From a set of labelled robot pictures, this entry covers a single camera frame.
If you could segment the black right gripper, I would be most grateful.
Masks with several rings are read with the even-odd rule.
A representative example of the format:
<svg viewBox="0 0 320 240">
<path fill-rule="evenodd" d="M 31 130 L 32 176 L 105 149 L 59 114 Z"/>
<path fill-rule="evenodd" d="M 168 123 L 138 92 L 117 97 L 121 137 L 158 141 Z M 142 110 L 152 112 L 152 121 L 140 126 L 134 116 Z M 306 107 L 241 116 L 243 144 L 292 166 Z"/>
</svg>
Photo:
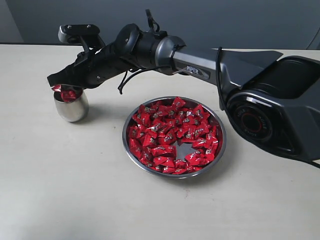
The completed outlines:
<svg viewBox="0 0 320 240">
<path fill-rule="evenodd" d="M 50 87 L 57 85 L 94 89 L 105 81 L 130 70 L 130 63 L 116 55 L 114 44 L 102 48 L 83 46 L 72 66 L 47 77 Z"/>
</svg>

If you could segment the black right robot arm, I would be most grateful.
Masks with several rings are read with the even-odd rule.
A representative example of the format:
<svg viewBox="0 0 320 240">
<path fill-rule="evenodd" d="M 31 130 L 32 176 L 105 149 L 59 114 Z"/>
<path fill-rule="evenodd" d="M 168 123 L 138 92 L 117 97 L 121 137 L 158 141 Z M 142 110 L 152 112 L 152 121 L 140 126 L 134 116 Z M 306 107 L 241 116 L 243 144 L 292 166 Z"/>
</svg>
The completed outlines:
<svg viewBox="0 0 320 240">
<path fill-rule="evenodd" d="M 62 43 L 80 44 L 76 60 L 47 77 L 57 85 L 94 89 L 122 73 L 192 76 L 217 87 L 219 106 L 246 141 L 277 157 L 319 167 L 320 62 L 275 50 L 199 50 L 160 29 L 146 10 L 148 31 L 127 24 L 105 44 L 95 25 L 61 25 Z"/>
</svg>

